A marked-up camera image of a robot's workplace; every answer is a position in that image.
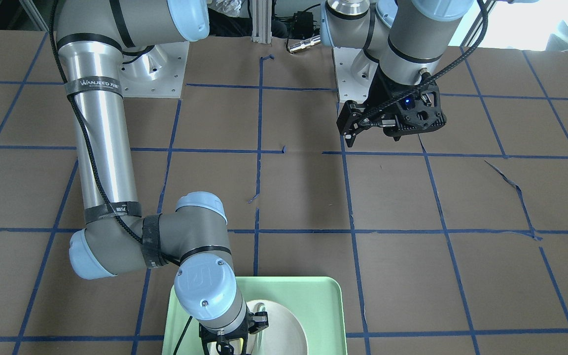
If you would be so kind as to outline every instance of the silver metal arm segment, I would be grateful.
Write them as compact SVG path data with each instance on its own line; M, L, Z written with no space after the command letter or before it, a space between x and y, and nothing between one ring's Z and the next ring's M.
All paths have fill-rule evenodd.
M66 0L57 33L67 95L79 108L93 151L76 125L86 228L70 242L74 271L85 279L112 277L161 267L171 256L180 265L176 294L188 313L211 333L241 328L246 335L249 313L235 283L222 202L191 193L175 213L142 218L118 75L122 50L205 38L205 0ZM96 184L92 159L110 204Z

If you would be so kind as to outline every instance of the black strap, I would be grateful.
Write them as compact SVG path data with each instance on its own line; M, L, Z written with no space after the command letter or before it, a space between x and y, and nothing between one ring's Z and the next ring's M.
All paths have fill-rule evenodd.
M70 80L65 84L67 96L73 96L89 90L109 91L122 96L120 82L108 76L86 76Z
M365 39L363 49L367 49L372 43L372 37L374 36L374 25L376 24L376 4L371 4L369 6L369 11L369 29L367 30L367 39Z
M120 5L120 0L109 0L111 5L111 11L113 12L113 19L115 20L115 26L117 31L120 33L122 42L126 47L135 47L133 39L131 39L131 34L128 33L126 28L126 22L124 21L124 14L122 13L122 6Z
M367 12L369 11L369 9L367 9L367 10L365 10L364 13L361 13L361 14L342 14L342 13L336 11L335 9L331 8L330 5L327 4L327 1L325 2L325 8L327 9L327 11L329 13L340 18L341 20L360 20L361 18L367 16Z
M99 34L71 34L71 35L67 35L64 36L63 38L59 39L58 42L56 43L56 47L58 49L61 49L64 45L72 43L72 42L79 42L82 40L88 40L88 41L92 41L92 42L100 42L100 43L104 43L104 44L108 44L112 47L117 48L117 50L119 50L120 52L122 51L122 46L117 43L116 40L104 36L104 35L99 35Z
M111 202L85 209L85 224L112 216L142 216L142 205L139 202Z
M134 61L136 61L137 59L141 58L144 54L150 52L151 50L153 50L153 48L155 48L154 45L149 45L148 47L144 48L144 50L140 50L139 52L136 53L129 53L129 52L122 52L122 54L129 56L129 57L134 57L133 59L126 61L126 62L122 62L122 65L127 65L130 64Z
M161 214L149 215L142 225L142 256L148 268L162 267L168 262L161 252L161 236L159 217Z
M365 54L365 57L367 57L367 59L369 59L370 61L372 61L376 64L380 63L380 60L372 57L372 54L369 54L367 49L363 49L363 54Z
M230 249L221 247L220 245L208 245L206 247L200 247L186 252L181 256L180 263L183 263L185 259L189 258L190 256L193 256L194 254L197 254L198 252L212 251L212 250L227 252L230 255L232 254L232 251Z
M437 61L438 59L442 58L442 54L440 54L439 56L432 58L432 59L420 59L420 58L415 58L412 57L408 54L404 54L403 52L401 52L398 48L396 48L396 46L394 45L394 43L391 42L391 34L389 37L387 37L387 44L390 45L390 48L392 49L392 51L394 53L396 53L397 56L401 57L402 59L404 59L405 61L409 61L411 63L419 63L419 64L428 64L428 63L433 63L435 61Z

